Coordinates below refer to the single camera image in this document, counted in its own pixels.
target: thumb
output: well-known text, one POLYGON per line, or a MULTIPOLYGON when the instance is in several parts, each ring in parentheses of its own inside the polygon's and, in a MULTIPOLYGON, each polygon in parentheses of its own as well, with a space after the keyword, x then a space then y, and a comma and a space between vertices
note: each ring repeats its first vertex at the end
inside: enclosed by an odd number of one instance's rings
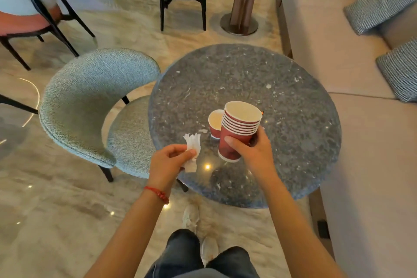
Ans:
POLYGON ((249 146, 243 144, 241 141, 235 139, 234 137, 225 136, 224 141, 242 156, 245 156, 245 154, 247 154, 247 152, 250 150, 249 146))
POLYGON ((181 153, 178 156, 175 156, 175 163, 177 163, 177 165, 181 166, 183 165, 187 160, 192 159, 194 156, 197 155, 197 152, 195 149, 189 149, 188 151, 185 151, 183 153, 181 153))

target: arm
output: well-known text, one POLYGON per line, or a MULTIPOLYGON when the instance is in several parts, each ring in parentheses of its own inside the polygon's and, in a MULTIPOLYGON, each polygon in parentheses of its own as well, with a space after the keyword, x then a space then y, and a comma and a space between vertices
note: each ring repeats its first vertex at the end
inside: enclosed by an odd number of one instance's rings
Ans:
POLYGON ((291 277, 346 277, 321 244, 291 194, 279 179, 274 166, 271 144, 265 131, 259 127, 257 133, 258 142, 254 147, 246 146, 232 137, 226 137, 225 141, 242 155, 263 189, 291 277))
MULTIPOLYGON (((169 197, 180 167, 195 156, 195 150, 186 149, 186 145, 174 144, 157 151, 147 185, 169 197)), ((84 278, 133 278, 163 206, 160 197, 145 189, 84 278)))

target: sofa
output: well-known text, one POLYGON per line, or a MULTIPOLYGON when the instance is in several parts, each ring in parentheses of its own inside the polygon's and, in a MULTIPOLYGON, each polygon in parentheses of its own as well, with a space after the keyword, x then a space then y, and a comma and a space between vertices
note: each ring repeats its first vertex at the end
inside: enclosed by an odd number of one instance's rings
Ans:
POLYGON ((343 13, 354 1, 276 0, 282 47, 339 113, 339 160, 320 186, 336 262, 348 277, 417 277, 417 104, 375 63, 417 36, 417 3, 358 36, 343 13))

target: white napkin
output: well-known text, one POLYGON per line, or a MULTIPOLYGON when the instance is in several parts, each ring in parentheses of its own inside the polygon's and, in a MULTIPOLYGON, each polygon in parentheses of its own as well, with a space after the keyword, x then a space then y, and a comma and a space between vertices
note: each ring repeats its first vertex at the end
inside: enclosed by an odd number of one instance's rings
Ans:
POLYGON ((201 134, 197 134, 197 133, 193 135, 190 135, 187 133, 184 135, 185 141, 187 142, 187 150, 195 149, 195 151, 197 152, 196 156, 194 156, 192 159, 184 163, 185 172, 197 171, 197 159, 196 158, 200 154, 200 151, 201 151, 200 136, 201 134))

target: shoe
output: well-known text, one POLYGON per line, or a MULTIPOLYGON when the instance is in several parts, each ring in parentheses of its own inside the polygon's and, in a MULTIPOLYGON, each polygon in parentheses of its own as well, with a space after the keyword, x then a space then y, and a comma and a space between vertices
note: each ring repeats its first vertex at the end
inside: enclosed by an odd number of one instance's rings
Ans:
POLYGON ((183 215, 183 228, 197 234, 197 222, 199 219, 199 207, 195 204, 188 205, 183 215))
POLYGON ((218 245, 215 238, 206 236, 204 238, 203 244, 201 244, 201 259, 203 260, 204 266, 218 255, 218 245))

